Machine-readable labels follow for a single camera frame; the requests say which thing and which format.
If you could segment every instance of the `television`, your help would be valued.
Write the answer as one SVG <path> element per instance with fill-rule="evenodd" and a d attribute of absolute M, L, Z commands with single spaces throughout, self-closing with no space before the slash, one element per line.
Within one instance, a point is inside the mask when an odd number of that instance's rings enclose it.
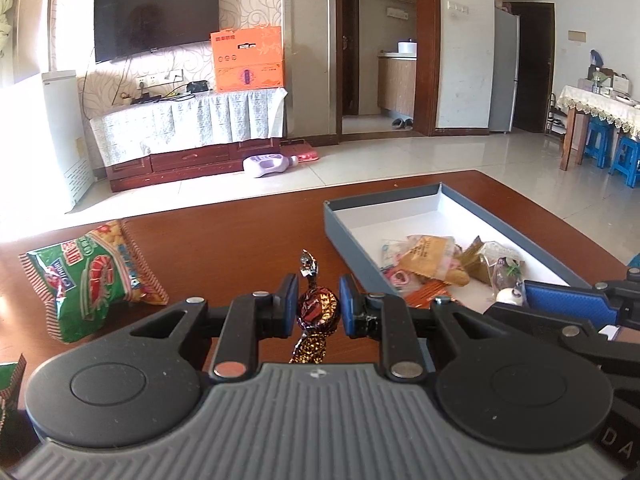
<path fill-rule="evenodd" d="M 94 0 L 95 61 L 209 41 L 218 0 Z"/>

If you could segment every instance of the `gray ribbed plate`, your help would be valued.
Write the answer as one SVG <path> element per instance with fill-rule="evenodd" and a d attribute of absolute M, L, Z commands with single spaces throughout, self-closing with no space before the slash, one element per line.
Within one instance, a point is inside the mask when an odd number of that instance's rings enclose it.
<path fill-rule="evenodd" d="M 418 386 L 371 364 L 265 364 L 216 386 L 170 434 L 120 450 L 47 442 L 19 480 L 620 480 L 595 448 L 518 454 L 452 428 Z"/>

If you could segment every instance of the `white tablecloth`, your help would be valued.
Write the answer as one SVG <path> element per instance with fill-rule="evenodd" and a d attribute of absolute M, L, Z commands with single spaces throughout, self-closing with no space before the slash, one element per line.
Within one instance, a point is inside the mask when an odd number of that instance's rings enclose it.
<path fill-rule="evenodd" d="M 558 105 L 598 116 L 621 128 L 629 137 L 640 140 L 640 110 L 616 99 L 565 86 L 558 98 Z"/>
<path fill-rule="evenodd" d="M 284 88 L 202 92 L 185 100 L 119 107 L 91 120 L 105 166 L 151 153 L 282 137 Z"/>

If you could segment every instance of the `tile floor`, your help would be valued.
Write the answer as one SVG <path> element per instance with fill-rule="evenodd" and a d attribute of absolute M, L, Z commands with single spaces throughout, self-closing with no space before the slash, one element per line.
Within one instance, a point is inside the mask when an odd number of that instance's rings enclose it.
<path fill-rule="evenodd" d="M 640 188 L 625 186 L 591 159 L 558 169 L 560 147 L 539 134 L 360 140 L 318 148 L 320 160 L 283 174 L 252 179 L 243 173 L 204 176 L 113 194 L 94 184 L 76 208 L 46 222 L 0 224 L 0 239 L 113 218 L 412 174 L 477 169 L 563 218 L 624 263 L 640 252 Z"/>
<path fill-rule="evenodd" d="M 386 115 L 350 115 L 342 118 L 342 132 L 348 134 L 368 134 L 391 132 L 393 119 Z"/>

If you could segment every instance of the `decorative wallpaper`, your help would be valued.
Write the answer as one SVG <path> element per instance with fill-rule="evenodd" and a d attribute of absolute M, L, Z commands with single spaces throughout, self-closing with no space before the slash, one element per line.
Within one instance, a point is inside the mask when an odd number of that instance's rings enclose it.
<path fill-rule="evenodd" d="M 280 25 L 282 0 L 220 0 L 220 28 L 242 28 L 258 24 Z M 84 103 L 84 130 L 91 164 L 104 166 L 88 120 L 100 116 L 115 104 L 122 104 L 120 94 L 136 94 L 137 76 L 183 69 L 184 81 L 206 79 L 211 85 L 214 74 L 209 42 L 166 48 L 129 60 L 95 64 L 94 0 L 52 0 L 52 57 L 54 70 L 76 70 L 78 91 Z M 117 91 L 118 82 L 123 75 Z M 152 92 L 168 93 L 171 85 L 157 86 Z"/>

